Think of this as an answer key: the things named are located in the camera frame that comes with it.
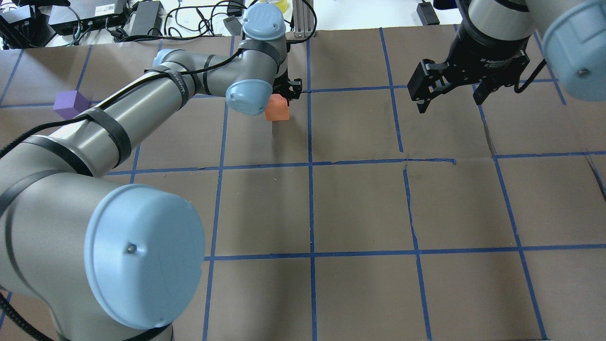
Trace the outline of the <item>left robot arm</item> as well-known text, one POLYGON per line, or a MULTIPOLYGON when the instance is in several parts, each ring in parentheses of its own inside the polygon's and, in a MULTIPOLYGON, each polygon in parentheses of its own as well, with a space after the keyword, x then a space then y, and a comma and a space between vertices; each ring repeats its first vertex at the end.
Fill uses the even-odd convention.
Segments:
POLYGON ((203 222, 186 199, 106 175, 197 94, 263 114, 288 81, 282 11, 244 10, 231 56, 158 52, 142 76, 1 151, 1 289, 44 302, 61 341, 171 341, 194 298, 203 222))

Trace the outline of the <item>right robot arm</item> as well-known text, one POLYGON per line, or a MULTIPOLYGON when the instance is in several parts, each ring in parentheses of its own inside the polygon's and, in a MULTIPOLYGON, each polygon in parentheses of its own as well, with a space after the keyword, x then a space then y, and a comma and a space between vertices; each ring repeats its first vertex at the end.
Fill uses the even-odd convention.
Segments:
POLYGON ((556 72, 572 97, 605 100, 603 0, 436 0, 462 22, 445 60, 421 60, 407 84, 421 114, 433 99, 476 84, 481 105, 501 87, 526 90, 541 69, 556 72))

